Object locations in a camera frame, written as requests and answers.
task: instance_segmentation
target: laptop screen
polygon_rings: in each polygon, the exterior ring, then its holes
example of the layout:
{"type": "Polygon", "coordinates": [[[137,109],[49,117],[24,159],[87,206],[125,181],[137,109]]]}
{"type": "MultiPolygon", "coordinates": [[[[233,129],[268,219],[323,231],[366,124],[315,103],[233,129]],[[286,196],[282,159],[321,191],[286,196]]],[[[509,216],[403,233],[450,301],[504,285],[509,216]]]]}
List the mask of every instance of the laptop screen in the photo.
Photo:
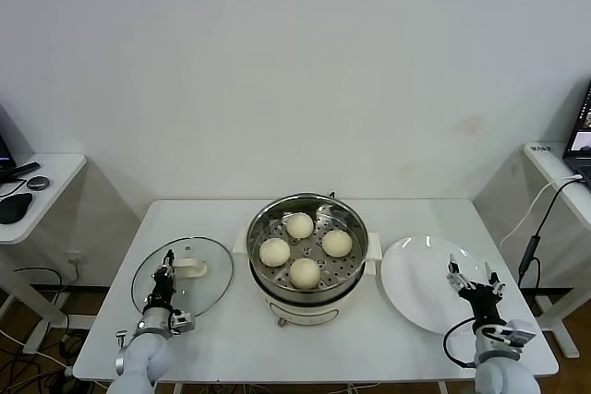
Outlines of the laptop screen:
{"type": "Polygon", "coordinates": [[[564,156],[591,157],[591,84],[577,115],[564,156]]]}

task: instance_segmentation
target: computer mouse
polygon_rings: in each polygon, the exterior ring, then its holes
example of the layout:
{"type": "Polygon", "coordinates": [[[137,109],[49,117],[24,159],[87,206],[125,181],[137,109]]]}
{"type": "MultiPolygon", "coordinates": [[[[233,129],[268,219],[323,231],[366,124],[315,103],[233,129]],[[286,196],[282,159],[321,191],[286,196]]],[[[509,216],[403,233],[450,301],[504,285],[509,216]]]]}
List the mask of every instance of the computer mouse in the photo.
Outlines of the computer mouse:
{"type": "Polygon", "coordinates": [[[27,188],[33,191],[41,191],[47,186],[49,186],[49,179],[42,175],[36,175],[27,181],[27,188]]]}
{"type": "Polygon", "coordinates": [[[8,225],[25,217],[27,209],[33,200],[33,194],[15,194],[0,200],[0,223],[8,225]]]}

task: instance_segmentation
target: laptop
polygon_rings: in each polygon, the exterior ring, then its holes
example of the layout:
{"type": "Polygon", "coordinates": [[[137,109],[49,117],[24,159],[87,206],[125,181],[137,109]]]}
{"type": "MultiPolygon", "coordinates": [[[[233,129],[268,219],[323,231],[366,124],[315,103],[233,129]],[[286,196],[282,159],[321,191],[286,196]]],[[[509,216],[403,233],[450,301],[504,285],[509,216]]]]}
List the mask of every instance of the laptop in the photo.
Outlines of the laptop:
{"type": "Polygon", "coordinates": [[[562,158],[575,173],[581,174],[591,184],[591,84],[562,158]]]}

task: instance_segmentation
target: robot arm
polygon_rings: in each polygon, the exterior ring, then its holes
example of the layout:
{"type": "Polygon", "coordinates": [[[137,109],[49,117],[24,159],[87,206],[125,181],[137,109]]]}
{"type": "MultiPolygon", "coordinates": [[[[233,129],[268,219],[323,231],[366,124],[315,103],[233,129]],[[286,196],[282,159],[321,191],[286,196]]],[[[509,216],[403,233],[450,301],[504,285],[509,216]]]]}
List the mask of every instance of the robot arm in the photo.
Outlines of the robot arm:
{"type": "Polygon", "coordinates": [[[195,328],[191,314],[172,306],[176,292],[174,261],[175,255],[169,250],[152,276],[154,289],[127,345],[127,331],[117,332],[121,350],[115,368],[120,377],[109,387],[109,394],[153,393],[154,383],[166,373],[172,361],[168,339],[195,328]]]}
{"type": "Polygon", "coordinates": [[[489,285],[469,281],[459,270],[453,255],[448,265],[448,282],[465,299],[474,312],[476,335],[477,394],[539,394],[539,384],[531,371],[519,362],[524,346],[536,333],[521,320],[505,322],[497,303],[502,299],[504,284],[486,264],[489,285]]]}

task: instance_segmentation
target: white cable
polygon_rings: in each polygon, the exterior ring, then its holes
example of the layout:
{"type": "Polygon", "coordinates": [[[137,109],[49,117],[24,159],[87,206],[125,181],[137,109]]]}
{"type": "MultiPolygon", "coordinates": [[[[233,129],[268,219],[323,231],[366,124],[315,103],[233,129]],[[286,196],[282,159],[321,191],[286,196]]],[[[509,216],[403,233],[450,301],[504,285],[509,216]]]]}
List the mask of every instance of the white cable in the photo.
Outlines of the white cable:
{"type": "MultiPolygon", "coordinates": [[[[380,385],[380,383],[374,383],[373,385],[365,385],[363,387],[356,387],[355,385],[351,385],[351,387],[353,387],[353,391],[357,391],[358,389],[365,389],[365,388],[373,388],[380,385]]],[[[349,385],[347,384],[347,388],[345,389],[341,389],[339,391],[331,391],[328,394],[339,394],[341,392],[346,392],[349,389],[349,385]]]]}
{"type": "MultiPolygon", "coordinates": [[[[20,346],[22,346],[23,348],[25,348],[27,345],[25,345],[23,342],[16,340],[14,337],[9,336],[8,334],[6,334],[3,330],[0,329],[0,334],[2,334],[4,337],[6,337],[9,340],[14,341],[15,343],[18,343],[20,346]]],[[[42,357],[45,357],[46,359],[49,360],[53,360],[54,362],[56,362],[57,364],[59,364],[60,366],[63,366],[65,369],[68,369],[69,366],[66,364],[62,364],[59,360],[55,359],[54,357],[52,357],[51,355],[47,355],[47,354],[43,354],[42,352],[38,352],[35,351],[36,354],[39,354],[42,357]]],[[[99,382],[94,382],[96,383],[99,387],[101,388],[105,388],[107,389],[107,387],[105,385],[100,384],[99,382]]]]}
{"type": "Polygon", "coordinates": [[[515,225],[515,228],[513,228],[513,230],[508,233],[507,235],[505,235],[501,242],[499,243],[499,251],[502,250],[505,242],[507,241],[507,239],[509,239],[509,237],[511,237],[512,235],[514,235],[517,230],[519,229],[519,227],[522,225],[522,223],[525,221],[525,219],[527,219],[527,217],[529,216],[529,214],[532,212],[532,209],[534,208],[534,206],[536,205],[536,202],[539,200],[539,198],[542,196],[542,193],[544,191],[546,191],[547,188],[549,188],[550,186],[556,184],[557,182],[560,182],[561,180],[572,180],[572,179],[582,179],[583,176],[581,174],[575,174],[575,175],[569,175],[568,177],[561,177],[560,179],[556,179],[553,180],[551,182],[548,182],[547,184],[545,184],[542,189],[539,190],[539,193],[537,193],[536,198],[534,199],[534,201],[532,202],[532,204],[529,206],[529,208],[527,209],[527,212],[525,213],[525,215],[523,216],[523,218],[519,221],[519,223],[517,223],[517,225],[515,225]]]}

